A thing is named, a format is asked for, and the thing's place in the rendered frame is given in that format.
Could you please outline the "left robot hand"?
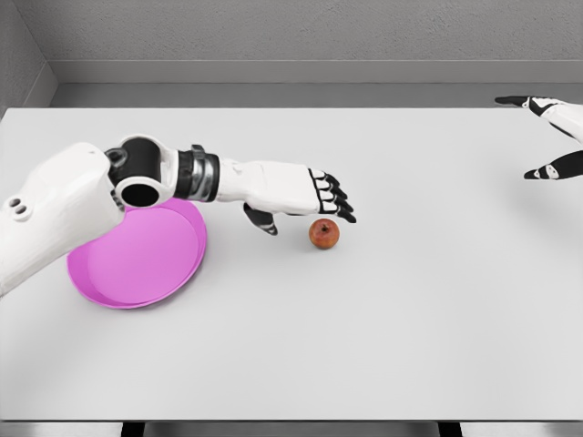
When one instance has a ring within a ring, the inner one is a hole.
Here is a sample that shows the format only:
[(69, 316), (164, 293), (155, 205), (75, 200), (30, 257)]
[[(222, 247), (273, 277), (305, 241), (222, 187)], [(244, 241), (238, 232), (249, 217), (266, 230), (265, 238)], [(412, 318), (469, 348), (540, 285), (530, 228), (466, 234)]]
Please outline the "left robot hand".
[(248, 178), (243, 210), (257, 228), (278, 234), (274, 216), (334, 215), (354, 223), (356, 218), (347, 194), (331, 174), (304, 165), (256, 161), (243, 167)]

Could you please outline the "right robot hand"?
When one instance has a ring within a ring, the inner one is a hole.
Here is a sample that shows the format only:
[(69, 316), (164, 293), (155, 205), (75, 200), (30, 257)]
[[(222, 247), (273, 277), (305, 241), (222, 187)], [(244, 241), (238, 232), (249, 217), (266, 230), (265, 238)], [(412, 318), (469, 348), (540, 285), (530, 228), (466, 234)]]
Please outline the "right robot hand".
[(553, 97), (502, 96), (498, 105), (529, 110), (562, 134), (576, 140), (581, 149), (556, 158), (540, 168), (524, 174), (526, 180), (561, 180), (583, 177), (583, 105), (572, 104)]

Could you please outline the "pink round plate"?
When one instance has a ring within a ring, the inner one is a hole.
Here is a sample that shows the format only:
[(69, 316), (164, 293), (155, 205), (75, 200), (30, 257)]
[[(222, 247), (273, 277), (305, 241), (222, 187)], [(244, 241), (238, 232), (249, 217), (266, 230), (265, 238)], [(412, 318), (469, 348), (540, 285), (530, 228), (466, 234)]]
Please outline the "pink round plate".
[(136, 309), (185, 285), (206, 245), (199, 209), (171, 199), (153, 208), (128, 209), (120, 225), (67, 255), (67, 272), (86, 299), (115, 310)]

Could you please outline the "red apple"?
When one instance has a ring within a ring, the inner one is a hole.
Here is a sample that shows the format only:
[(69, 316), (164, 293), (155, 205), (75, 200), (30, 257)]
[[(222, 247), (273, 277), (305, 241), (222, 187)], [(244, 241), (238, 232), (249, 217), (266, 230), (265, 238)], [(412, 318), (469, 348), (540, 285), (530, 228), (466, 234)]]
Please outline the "red apple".
[(308, 235), (317, 249), (331, 249), (339, 241), (340, 229), (335, 221), (319, 218), (311, 224)]

